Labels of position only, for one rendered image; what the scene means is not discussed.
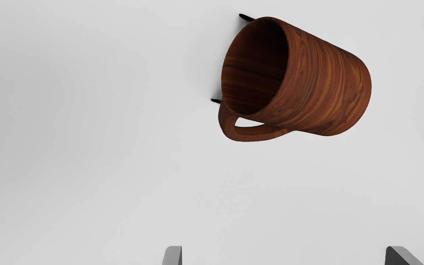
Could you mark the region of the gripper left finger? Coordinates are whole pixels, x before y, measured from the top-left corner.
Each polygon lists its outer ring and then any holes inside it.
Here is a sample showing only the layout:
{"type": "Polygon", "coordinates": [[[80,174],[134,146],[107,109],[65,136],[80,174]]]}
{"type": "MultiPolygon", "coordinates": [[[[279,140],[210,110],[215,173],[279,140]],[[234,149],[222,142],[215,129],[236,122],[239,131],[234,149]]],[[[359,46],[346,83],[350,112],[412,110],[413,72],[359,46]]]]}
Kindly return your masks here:
{"type": "Polygon", "coordinates": [[[183,265],[182,246],[171,245],[166,248],[162,265],[183,265]]]}

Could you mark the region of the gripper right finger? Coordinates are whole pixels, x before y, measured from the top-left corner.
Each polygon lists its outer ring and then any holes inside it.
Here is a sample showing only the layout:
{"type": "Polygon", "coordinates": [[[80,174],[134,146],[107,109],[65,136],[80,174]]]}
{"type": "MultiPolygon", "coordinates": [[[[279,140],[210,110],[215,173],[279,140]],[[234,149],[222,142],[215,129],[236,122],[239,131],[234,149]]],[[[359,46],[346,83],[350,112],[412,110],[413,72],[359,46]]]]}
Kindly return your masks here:
{"type": "Polygon", "coordinates": [[[424,265],[410,251],[402,246],[388,246],[385,265],[424,265]]]}

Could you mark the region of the brown wooden mug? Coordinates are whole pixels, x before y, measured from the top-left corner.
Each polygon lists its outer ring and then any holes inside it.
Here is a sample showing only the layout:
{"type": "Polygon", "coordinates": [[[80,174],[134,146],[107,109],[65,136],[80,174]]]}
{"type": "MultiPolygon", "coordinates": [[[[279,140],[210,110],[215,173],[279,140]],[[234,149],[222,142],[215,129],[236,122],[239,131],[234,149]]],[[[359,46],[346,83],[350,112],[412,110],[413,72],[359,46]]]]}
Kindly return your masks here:
{"type": "Polygon", "coordinates": [[[240,17],[248,23],[222,67],[218,121],[226,137],[332,136],[359,121],[370,102],[371,77],[357,56],[277,18],[240,17]]]}

